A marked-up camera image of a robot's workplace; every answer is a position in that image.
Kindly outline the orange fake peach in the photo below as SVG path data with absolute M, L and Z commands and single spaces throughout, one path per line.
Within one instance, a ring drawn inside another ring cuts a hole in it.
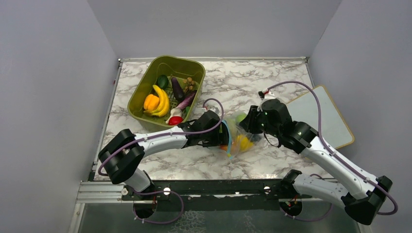
M 222 145 L 220 146 L 221 150 L 227 151 L 228 150 L 228 145 Z

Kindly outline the green fake lime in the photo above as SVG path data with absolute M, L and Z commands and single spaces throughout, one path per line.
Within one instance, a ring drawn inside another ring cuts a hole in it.
M 236 114 L 235 123 L 240 124 L 246 117 L 247 117 L 247 114 L 244 112 L 240 112 Z

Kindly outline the clear zip top bag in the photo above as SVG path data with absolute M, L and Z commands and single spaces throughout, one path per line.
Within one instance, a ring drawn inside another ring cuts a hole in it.
M 245 112 L 237 111 L 229 116 L 225 116 L 222 126 L 228 129 L 228 143 L 219 147 L 222 153 L 226 153 L 229 159 L 235 155 L 247 152 L 256 146 L 262 139 L 260 134 L 247 133 L 241 126 L 240 122 L 246 118 Z

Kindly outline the red fake tomato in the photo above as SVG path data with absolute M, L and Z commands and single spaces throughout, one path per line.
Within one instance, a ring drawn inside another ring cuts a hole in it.
M 181 116 L 172 116 L 168 121 L 168 125 L 178 125 L 181 122 L 183 122 L 183 118 Z

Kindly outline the dark fake eggplant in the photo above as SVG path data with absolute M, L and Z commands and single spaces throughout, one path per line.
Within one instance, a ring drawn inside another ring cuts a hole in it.
M 182 102 L 185 99 L 185 93 L 175 76 L 171 76 L 171 84 L 175 99 Z

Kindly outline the dark green fake avocado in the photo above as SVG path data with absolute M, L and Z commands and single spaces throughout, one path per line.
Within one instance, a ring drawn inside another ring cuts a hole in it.
M 156 84 L 159 88 L 165 90 L 169 86 L 169 78 L 166 75 L 159 75 Z

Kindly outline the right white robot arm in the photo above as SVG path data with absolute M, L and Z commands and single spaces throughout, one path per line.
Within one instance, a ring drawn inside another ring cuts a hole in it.
M 280 191 L 284 196 L 310 195 L 343 208 L 358 223 L 372 223 L 393 184 L 389 178 L 376 177 L 354 165 L 313 127 L 294 121 L 287 106 L 277 99 L 251 106 L 240 126 L 248 133 L 276 137 L 280 146 L 309 158 L 338 181 L 314 179 L 292 169 L 281 180 Z

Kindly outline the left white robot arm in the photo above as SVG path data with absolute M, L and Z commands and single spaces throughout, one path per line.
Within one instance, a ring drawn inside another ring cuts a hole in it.
M 133 134 L 130 129 L 124 129 L 99 152 L 102 165 L 98 173 L 109 177 L 112 184 L 130 186 L 144 200 L 152 195 L 154 184 L 149 175 L 138 168 L 143 158 L 191 146 L 218 147 L 230 139 L 227 124 L 211 110 L 198 119 L 155 133 Z

